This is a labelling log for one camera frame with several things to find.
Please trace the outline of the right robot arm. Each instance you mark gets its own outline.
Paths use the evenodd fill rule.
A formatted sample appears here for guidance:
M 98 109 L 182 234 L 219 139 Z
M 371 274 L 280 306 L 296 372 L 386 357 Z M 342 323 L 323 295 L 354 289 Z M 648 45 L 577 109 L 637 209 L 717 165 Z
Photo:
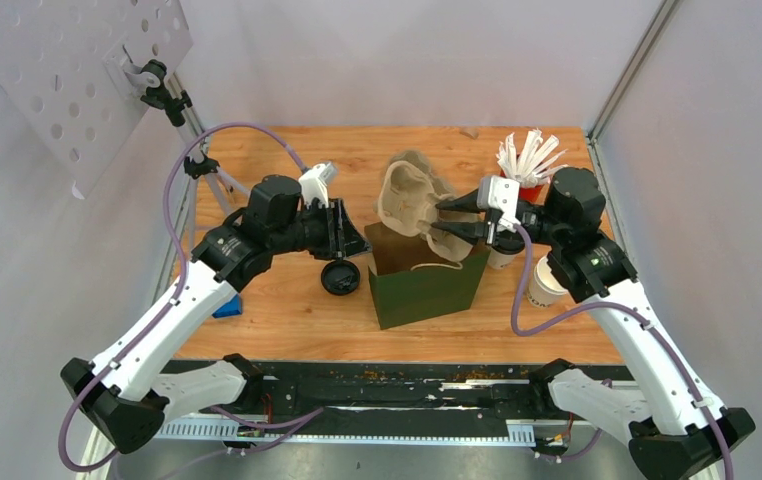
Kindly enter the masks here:
M 476 190 L 438 204 L 476 220 L 440 221 L 437 228 L 526 257 L 535 245 L 547 246 L 547 264 L 574 312 L 597 322 L 637 386 L 615 390 L 557 359 L 529 377 L 532 411 L 549 418 L 561 410 L 588 421 L 624 444 L 648 479 L 687 479 L 716 464 L 732 478 L 733 450 L 755 422 L 744 408 L 727 406 L 674 345 L 627 254 L 602 230 L 606 200 L 595 174 L 559 170 L 540 205 L 521 200 L 519 190 L 511 179 L 485 177 Z

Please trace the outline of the cardboard cup carrier stack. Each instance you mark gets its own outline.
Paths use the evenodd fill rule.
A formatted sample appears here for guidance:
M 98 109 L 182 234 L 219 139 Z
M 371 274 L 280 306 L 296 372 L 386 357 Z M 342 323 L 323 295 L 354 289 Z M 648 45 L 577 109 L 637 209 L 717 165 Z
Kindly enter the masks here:
M 441 176 L 436 169 L 430 163 L 428 157 L 418 150 L 404 150 L 393 155 L 387 162 L 387 166 L 400 161 L 405 161 L 415 166 L 422 173 L 426 174 L 437 194 L 440 196 L 455 196 L 454 187 L 447 181 L 447 179 Z

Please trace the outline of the single cardboard cup carrier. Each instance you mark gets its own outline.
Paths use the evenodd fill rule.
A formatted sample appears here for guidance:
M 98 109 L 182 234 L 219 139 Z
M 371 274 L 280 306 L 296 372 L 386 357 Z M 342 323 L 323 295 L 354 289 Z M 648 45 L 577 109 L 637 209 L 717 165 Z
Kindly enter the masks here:
M 438 202 L 456 197 L 456 193 L 454 197 L 440 196 L 426 174 L 400 161 L 386 167 L 374 210 L 387 228 L 405 237 L 419 237 L 439 257 L 461 262 L 473 246 L 431 227 L 436 221 L 472 222 L 478 218 L 472 213 L 443 213 L 436 209 Z

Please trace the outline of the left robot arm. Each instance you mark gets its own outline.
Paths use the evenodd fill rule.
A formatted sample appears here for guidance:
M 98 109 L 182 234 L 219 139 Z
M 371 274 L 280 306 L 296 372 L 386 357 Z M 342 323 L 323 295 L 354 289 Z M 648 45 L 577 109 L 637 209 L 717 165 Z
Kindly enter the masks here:
M 173 286 L 128 332 L 90 361 L 71 359 L 61 378 L 121 454 L 142 448 L 166 423 L 211 406 L 253 412 L 263 400 L 263 373 L 240 354 L 180 374 L 163 369 L 275 256 L 308 252 L 334 266 L 370 250 L 342 199 L 304 196 L 300 181 L 269 175 L 251 189 L 246 206 L 204 235 Z

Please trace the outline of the green paper bag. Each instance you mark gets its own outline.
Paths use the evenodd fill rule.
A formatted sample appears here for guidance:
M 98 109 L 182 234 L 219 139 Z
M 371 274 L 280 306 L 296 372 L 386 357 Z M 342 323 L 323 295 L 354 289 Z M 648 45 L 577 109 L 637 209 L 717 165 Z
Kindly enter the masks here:
M 472 307 L 488 252 L 475 247 L 448 261 L 418 237 L 402 236 L 380 222 L 365 227 L 372 246 L 368 281 L 382 330 L 413 324 Z

